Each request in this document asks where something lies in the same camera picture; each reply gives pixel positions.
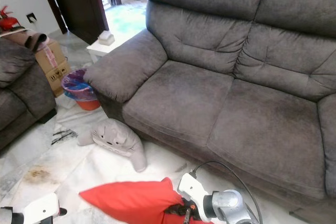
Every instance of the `black cable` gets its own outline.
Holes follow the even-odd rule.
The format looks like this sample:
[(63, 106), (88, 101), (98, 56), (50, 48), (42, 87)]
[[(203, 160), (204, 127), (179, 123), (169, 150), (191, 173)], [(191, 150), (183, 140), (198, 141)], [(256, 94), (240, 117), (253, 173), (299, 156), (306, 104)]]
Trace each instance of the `black cable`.
[(226, 164), (220, 162), (220, 161), (207, 161), (207, 162), (204, 162), (202, 164), (200, 164), (199, 166), (197, 166), (193, 171), (192, 171), (192, 176), (196, 178), (196, 171), (197, 169), (199, 169), (201, 166), (203, 165), (206, 165), (206, 164), (209, 164), (209, 163), (216, 163), (216, 164), (220, 164), (222, 166), (224, 166), (226, 169), (228, 169), (233, 175), (235, 175), (235, 177), (240, 181), (240, 183), (245, 187), (246, 191), (250, 194), (254, 204), (256, 205), (256, 208), (257, 208), (257, 212), (258, 212), (258, 217), (259, 217), (259, 222), (260, 224), (263, 224), (262, 222), (262, 216), (261, 216), (261, 211), (260, 211), (260, 208), (259, 208), (259, 205), (258, 205), (258, 202), (257, 200), (255, 199), (255, 197), (252, 195), (251, 191), (248, 189), (248, 187), (246, 186), (246, 184), (241, 180), (241, 178), (239, 178), (239, 176), (230, 168), (228, 167)]

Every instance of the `wall outlet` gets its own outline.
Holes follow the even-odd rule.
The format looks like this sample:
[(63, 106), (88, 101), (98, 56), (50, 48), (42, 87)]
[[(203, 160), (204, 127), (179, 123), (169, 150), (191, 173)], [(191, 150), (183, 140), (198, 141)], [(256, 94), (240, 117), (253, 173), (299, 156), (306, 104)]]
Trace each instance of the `wall outlet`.
[(37, 21), (34, 13), (27, 14), (27, 18), (29, 20), (29, 23), (35, 23)]

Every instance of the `wooden door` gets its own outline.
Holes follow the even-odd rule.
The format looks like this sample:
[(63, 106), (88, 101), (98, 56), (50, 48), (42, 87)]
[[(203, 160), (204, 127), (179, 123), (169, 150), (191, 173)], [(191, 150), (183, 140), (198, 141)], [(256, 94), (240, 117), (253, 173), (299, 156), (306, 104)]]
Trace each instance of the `wooden door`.
[(92, 44), (109, 30), (101, 0), (56, 0), (68, 29)]

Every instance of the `trash bin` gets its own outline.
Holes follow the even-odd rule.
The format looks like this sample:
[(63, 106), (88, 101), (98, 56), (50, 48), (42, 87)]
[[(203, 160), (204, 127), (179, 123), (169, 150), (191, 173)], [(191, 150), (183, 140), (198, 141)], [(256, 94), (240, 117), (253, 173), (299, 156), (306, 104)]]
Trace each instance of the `trash bin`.
[(68, 73), (61, 82), (64, 94), (74, 99), (78, 105), (84, 110), (95, 110), (100, 107), (100, 103), (83, 77), (86, 68), (81, 68)]

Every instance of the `red object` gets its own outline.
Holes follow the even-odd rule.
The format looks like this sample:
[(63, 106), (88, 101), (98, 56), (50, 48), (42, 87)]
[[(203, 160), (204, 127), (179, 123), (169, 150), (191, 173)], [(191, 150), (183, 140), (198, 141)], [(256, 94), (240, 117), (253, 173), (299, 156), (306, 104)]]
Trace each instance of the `red object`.
[(84, 110), (95, 110), (100, 107), (100, 103), (98, 100), (88, 101), (88, 102), (81, 102), (76, 101), (78, 105)]
[[(165, 214), (171, 205), (183, 204), (172, 182), (121, 182), (92, 188), (79, 193), (88, 203), (114, 219), (129, 224), (182, 224), (184, 217)], [(203, 224), (191, 220), (190, 224)]]
[(12, 13), (12, 12), (8, 12), (8, 13), (5, 12), (7, 7), (8, 6), (5, 5), (4, 8), (2, 8), (2, 10), (0, 11), (0, 15), (2, 17), (2, 19), (0, 19), (0, 27), (1, 27), (2, 30), (10, 30), (10, 29), (13, 28), (13, 26), (15, 24), (19, 24), (19, 26), (20, 26), (20, 23), (19, 23), (19, 21), (17, 21), (16, 18), (8, 17), (7, 14)]

